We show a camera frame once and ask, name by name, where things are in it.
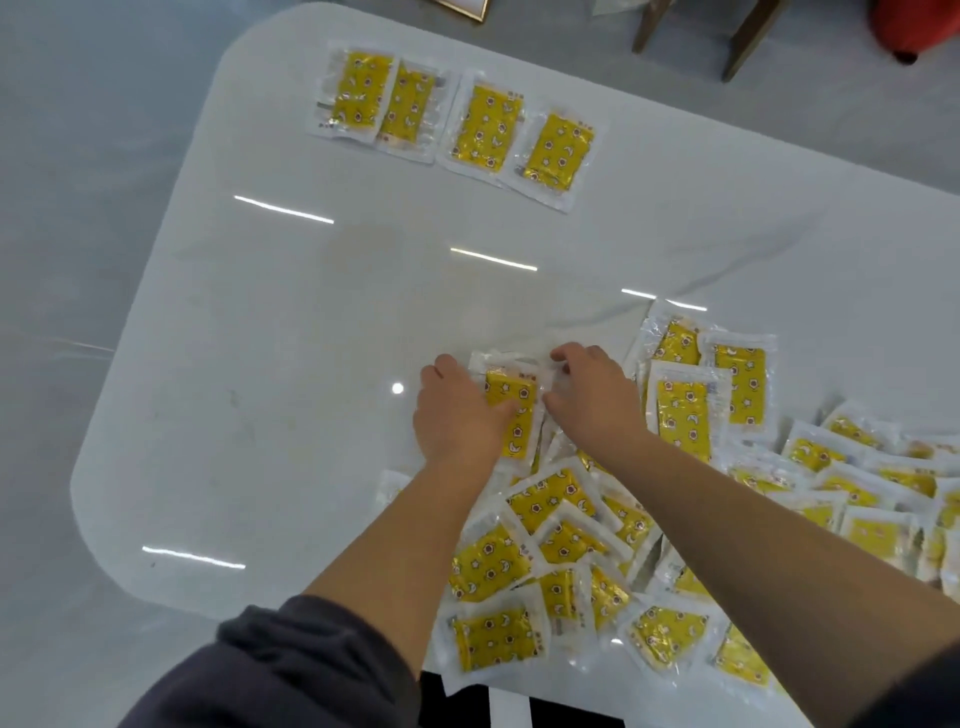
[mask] gray floor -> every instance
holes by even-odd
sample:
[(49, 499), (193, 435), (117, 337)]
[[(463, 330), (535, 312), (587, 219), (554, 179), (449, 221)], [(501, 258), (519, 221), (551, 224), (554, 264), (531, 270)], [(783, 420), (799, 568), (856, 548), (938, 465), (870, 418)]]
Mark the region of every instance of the gray floor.
[[(109, 726), (212, 634), (98, 571), (67, 486), (217, 60), (292, 4), (0, 4), (5, 725)], [(421, 0), (348, 4), (960, 191), (960, 49), (899, 68), (870, 41), (862, 3), (796, 0), (727, 86), (725, 38), (749, 0), (678, 0), (642, 59), (627, 52), (636, 17), (588, 21), (586, 0), (492, 0), (479, 28)]]

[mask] person's right hand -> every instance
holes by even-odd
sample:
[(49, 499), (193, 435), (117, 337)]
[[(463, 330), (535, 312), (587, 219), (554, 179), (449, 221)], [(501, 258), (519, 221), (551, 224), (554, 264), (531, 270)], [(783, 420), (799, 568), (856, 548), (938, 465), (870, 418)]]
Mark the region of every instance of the person's right hand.
[(568, 343), (550, 353), (566, 362), (565, 388), (543, 396), (547, 412), (586, 454), (612, 467), (647, 432), (636, 384), (600, 347)]

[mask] glossy white tabletop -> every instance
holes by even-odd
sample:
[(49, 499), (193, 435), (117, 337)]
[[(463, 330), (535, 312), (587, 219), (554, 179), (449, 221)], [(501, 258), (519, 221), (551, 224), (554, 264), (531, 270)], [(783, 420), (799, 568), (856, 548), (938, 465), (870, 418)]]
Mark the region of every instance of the glossy white tabletop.
[[(304, 133), (326, 42), (349, 38), (608, 117), (573, 211)], [(382, 470), (418, 465), (409, 421), (424, 362), (540, 354), (566, 338), (623, 353), (647, 302), (622, 288), (779, 334), (785, 415), (812, 419), (842, 394), (948, 423), (960, 412), (958, 241), (947, 193), (304, 5), (221, 62), (77, 461), (77, 521), (133, 595), (214, 618), (277, 605), (366, 525)], [(653, 724), (769, 722), (710, 686), (644, 683), (617, 653), (587, 678), (557, 664), (498, 685)]]

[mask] forearm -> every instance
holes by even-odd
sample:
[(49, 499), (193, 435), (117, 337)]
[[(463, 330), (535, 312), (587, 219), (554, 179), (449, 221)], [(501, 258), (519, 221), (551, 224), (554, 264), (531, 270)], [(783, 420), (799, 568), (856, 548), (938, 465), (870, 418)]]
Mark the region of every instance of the forearm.
[(960, 640), (946, 597), (656, 436), (608, 467), (818, 725)]
[(419, 675), (454, 548), (491, 470), (428, 464), (304, 593), (365, 619)]

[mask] person's left hand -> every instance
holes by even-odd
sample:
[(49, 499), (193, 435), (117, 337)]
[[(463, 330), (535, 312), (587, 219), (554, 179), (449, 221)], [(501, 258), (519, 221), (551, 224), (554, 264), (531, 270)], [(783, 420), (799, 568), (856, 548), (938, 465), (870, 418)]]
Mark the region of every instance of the person's left hand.
[(452, 458), (492, 470), (517, 402), (489, 406), (467, 370), (448, 353), (420, 370), (420, 385), (414, 431), (427, 464)]

